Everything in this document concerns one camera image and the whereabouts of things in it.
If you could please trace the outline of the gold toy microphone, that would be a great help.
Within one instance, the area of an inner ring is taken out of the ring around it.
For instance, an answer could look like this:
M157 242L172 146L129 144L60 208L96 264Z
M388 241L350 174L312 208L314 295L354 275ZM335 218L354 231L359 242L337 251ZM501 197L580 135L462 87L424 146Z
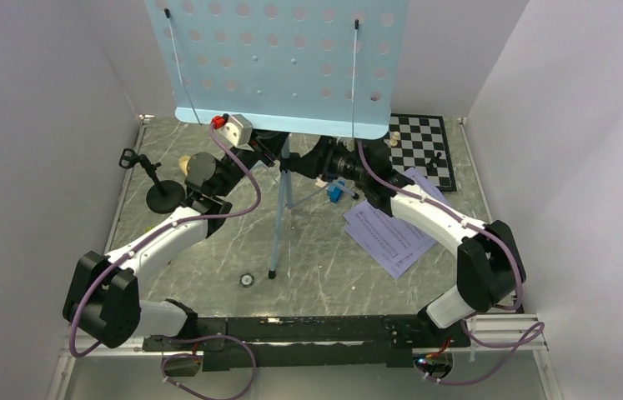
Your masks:
M188 165L191 157L189 155L184 155L178 160L179 169L182 174L187 177L190 171L190 167Z

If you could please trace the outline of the light blue music stand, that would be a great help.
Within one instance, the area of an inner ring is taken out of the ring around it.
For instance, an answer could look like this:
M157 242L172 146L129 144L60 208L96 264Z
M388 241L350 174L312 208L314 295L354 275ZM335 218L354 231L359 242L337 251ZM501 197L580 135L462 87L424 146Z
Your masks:
M232 145L212 119L242 114L253 130L289 133L278 201L305 155L328 136L348 149L383 140L405 1L149 1L168 69L175 117L198 123L222 150Z

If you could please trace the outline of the sheet music page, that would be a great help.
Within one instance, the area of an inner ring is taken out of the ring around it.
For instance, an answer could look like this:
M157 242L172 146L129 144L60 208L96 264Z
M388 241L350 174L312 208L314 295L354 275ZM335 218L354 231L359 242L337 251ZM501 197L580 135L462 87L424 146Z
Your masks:
M405 255L390 256L388 252L381 250L379 247L371 247L361 237L359 231L351 225L346 225L344 231L348 233L393 279L398 279L403 275L421 256L436 244L436 241L430 237L426 242L410 250Z
M409 222L387 216L367 201L352 207L344 219L372 248L380 248L390 256L405 255L432 238Z

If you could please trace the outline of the black microphone stand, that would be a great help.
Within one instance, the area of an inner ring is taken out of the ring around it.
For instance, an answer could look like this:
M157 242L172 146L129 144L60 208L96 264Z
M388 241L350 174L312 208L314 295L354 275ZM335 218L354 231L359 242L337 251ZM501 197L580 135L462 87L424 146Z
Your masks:
M152 163L145 154L139 154L132 148L125 148L119 158L118 165L123 169L131 169L140 165L152 181L145 198L149 210L157 214L172 213L184 200L186 191L174 180L161 180L157 175L160 162Z

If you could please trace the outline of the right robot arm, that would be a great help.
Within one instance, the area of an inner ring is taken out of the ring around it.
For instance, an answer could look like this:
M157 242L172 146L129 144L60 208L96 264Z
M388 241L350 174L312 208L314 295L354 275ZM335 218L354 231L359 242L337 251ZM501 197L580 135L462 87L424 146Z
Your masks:
M305 155L290 153L281 168L307 178L344 178L355 183L369 204L441 244L456 259L456 282L418 313L417 332L428 346L440 345L458 321L497 308L509 294L512 309L522 303L525 269L510 227L482 222L431 196L391 160L383 140L355 140L348 149L323 136Z

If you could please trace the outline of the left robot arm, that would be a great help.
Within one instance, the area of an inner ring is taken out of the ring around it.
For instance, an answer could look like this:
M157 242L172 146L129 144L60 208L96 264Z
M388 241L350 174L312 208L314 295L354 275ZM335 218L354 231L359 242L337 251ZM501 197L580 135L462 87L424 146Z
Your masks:
M117 348L137 336L164 338L178 350L195 343L198 314L173 299L144 301L139 283L181 252L213 236L225 220L251 213L260 197L235 212L224 196L245 178L259 192L253 167L271 167L288 154L289 135L254 130L246 148L223 150L220 159L208 152L182 156L178 164L187 179L185 185L171 180L154 185L155 194L161 189L169 191L160 209L167 217L160 224L106 254L87 252L79 258L63 306L63 316L70 323L68 346L74 357L92 351L78 348L78 332L88 334L95 348Z

